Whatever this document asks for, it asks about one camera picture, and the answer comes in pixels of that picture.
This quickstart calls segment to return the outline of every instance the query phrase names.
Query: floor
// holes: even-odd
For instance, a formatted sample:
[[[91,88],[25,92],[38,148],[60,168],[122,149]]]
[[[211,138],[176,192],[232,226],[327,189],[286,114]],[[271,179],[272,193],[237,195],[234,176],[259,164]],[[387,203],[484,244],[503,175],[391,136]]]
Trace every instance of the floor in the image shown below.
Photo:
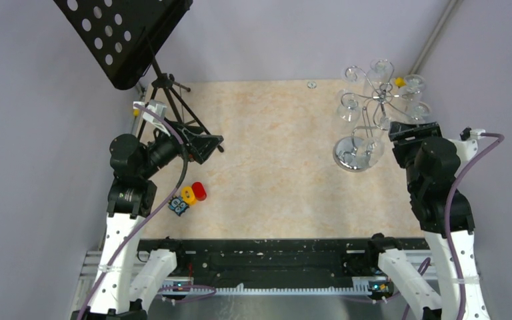
[[[387,137],[376,166],[362,173],[342,170],[332,152],[344,135],[332,121],[335,95],[345,83],[318,80],[310,89],[307,82],[187,84],[192,92],[184,91],[184,100],[212,134],[224,136],[225,152],[189,166],[184,185],[202,182],[207,199],[181,217],[163,208],[143,238],[422,236],[405,171]],[[166,101],[162,91],[157,99]],[[187,113],[185,118],[191,120]],[[152,128],[148,124],[143,142],[153,139]],[[155,206],[175,186],[180,170],[176,159],[152,178],[158,186]]]

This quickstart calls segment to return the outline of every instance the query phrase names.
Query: perforated metal panel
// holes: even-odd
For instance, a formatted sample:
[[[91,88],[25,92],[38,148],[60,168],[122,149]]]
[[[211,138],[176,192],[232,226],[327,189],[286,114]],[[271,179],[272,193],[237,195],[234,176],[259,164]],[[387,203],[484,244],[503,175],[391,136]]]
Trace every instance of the perforated metal panel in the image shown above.
[[[115,88],[132,88],[193,0],[54,0]]]

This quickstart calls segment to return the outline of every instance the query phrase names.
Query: tripod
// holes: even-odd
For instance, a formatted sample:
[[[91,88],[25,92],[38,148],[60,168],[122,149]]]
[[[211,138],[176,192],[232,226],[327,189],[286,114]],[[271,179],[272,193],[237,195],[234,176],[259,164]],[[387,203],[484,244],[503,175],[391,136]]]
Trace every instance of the tripod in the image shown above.
[[[156,94],[158,93],[158,89],[164,90],[164,94],[166,94],[166,98],[169,102],[169,105],[175,115],[175,118],[178,123],[182,123],[184,125],[190,125],[192,123],[197,123],[200,128],[203,129],[203,131],[210,135],[211,133],[209,130],[207,130],[206,126],[199,120],[199,118],[196,116],[196,114],[191,110],[191,108],[187,105],[187,103],[181,98],[181,96],[177,93],[177,91],[173,88],[173,86],[177,86],[179,88],[182,88],[186,90],[186,92],[191,92],[191,88],[186,87],[182,85],[179,82],[175,81],[175,78],[172,74],[168,73],[162,73],[160,70],[160,66],[158,65],[158,62],[156,62],[156,58],[152,60],[152,68],[154,68],[154,72],[156,72],[157,79],[152,82],[152,87],[154,90],[152,90],[152,94],[150,95],[150,100],[154,99],[156,97]],[[192,121],[189,121],[187,123],[183,122],[183,119],[179,115],[179,111],[177,110],[177,107],[175,105],[175,102],[173,100],[172,94],[176,97],[176,99],[180,102],[180,104],[187,110],[187,112],[191,115],[193,118]],[[142,133],[144,132],[144,127],[146,126],[146,121],[142,121],[142,124],[140,126],[140,130],[138,131],[138,139],[142,137]],[[217,147],[220,152],[225,152],[225,149],[222,146]]]

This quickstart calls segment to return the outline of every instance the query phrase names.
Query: gray wall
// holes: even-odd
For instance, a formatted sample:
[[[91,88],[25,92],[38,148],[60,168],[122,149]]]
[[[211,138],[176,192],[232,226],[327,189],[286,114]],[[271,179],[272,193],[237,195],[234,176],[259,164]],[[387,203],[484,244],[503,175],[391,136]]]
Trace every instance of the gray wall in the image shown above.
[[[134,98],[54,2],[0,0],[0,319],[67,316]]]
[[[378,57],[404,74],[447,2],[194,1],[157,56],[179,81],[332,79]]]
[[[512,319],[512,1],[464,1],[421,74],[444,134],[470,125],[506,136],[461,191],[474,212],[487,306],[494,319]]]

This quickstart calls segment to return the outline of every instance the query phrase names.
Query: yellow object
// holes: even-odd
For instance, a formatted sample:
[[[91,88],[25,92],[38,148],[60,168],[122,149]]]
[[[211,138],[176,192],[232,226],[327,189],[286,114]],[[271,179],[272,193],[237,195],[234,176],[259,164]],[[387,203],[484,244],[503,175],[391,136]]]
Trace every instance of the yellow object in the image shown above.
[[[190,186],[184,187],[181,190],[181,198],[183,199],[183,202],[187,203],[188,205],[194,205],[197,203],[193,189]]]
[[[405,85],[405,81],[401,77],[395,78],[395,85],[401,88]]]

